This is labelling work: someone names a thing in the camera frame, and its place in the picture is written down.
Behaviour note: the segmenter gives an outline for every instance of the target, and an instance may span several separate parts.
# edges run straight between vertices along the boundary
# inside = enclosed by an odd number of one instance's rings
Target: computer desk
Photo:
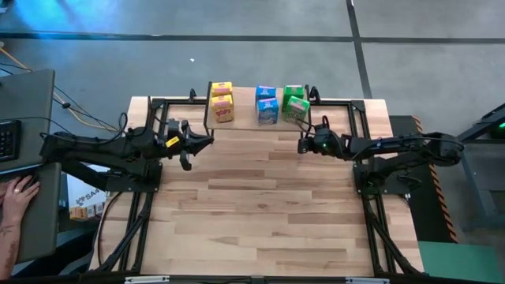
[[[383,99],[366,99],[373,139],[392,136]],[[187,119],[205,133],[205,106],[170,106],[169,118]],[[133,97],[128,127],[143,126],[145,97]],[[313,106],[312,122],[327,115],[337,133],[350,133],[347,111]],[[299,155],[300,133],[216,130],[215,142],[184,171],[162,159],[152,204],[144,261],[146,275],[371,276],[365,216],[355,193],[352,163],[312,153]],[[103,224],[105,260],[125,233],[132,194],[122,194]],[[383,196],[392,240],[423,271],[409,205]],[[98,267],[97,247],[91,269]],[[381,263],[383,244],[377,237]],[[132,241],[130,261],[137,251]]]
[[[51,118],[54,70],[45,69],[0,77],[0,120],[42,117]],[[56,249],[58,197],[61,165],[42,163],[39,155],[43,140],[40,133],[48,133],[50,122],[41,118],[21,119],[21,147],[17,160],[0,163],[0,179],[9,180],[35,171],[41,187],[34,197],[21,224],[21,243],[17,262],[50,255]]]

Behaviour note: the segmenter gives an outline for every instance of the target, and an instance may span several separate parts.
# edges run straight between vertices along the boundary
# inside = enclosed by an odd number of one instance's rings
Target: yellow box
[[[212,83],[211,96],[232,95],[233,89],[231,82]]]
[[[86,221],[88,220],[88,211],[86,208],[82,207],[72,207],[70,208],[70,220],[74,221]]]
[[[211,98],[211,110],[217,122],[234,120],[234,100],[231,95],[220,95]]]

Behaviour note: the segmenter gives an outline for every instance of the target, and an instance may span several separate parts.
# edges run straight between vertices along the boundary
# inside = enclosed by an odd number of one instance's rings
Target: wooden table
[[[365,105],[372,138],[391,136],[385,101],[368,99]],[[146,109],[145,97],[132,98],[130,127],[144,125]],[[338,134],[350,133],[344,108],[312,108],[313,123],[322,115]],[[171,106],[169,117],[187,119],[196,133],[204,133],[204,106]],[[371,276],[351,163],[299,155],[299,135],[218,129],[214,144],[191,159],[192,171],[185,172],[178,159],[163,159],[142,274]],[[131,197],[123,194],[110,209],[102,235],[104,258],[125,233]],[[383,199],[393,241],[422,271],[406,201]],[[383,244],[377,239],[385,268]],[[134,239],[129,266],[136,243]]]

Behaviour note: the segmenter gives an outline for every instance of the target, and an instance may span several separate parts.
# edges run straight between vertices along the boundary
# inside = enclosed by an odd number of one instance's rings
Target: person's hand
[[[39,192],[40,182],[23,191],[24,186],[32,179],[27,176],[22,180],[17,177],[7,185],[7,192],[3,201],[3,225],[20,225],[24,212],[30,200]]]
[[[0,205],[3,203],[3,198],[6,196],[8,182],[0,182]]]

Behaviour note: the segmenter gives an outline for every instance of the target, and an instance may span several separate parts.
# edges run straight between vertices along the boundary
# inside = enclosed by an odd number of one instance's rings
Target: green box
[[[298,119],[305,120],[305,115],[309,111],[309,108],[309,101],[291,96],[286,104],[286,111],[282,113],[282,116],[285,121],[297,124]]]
[[[290,101],[290,98],[294,96],[299,99],[304,99],[303,97],[303,86],[301,85],[287,85],[284,87],[284,92],[282,94],[282,112],[286,111],[286,105]]]

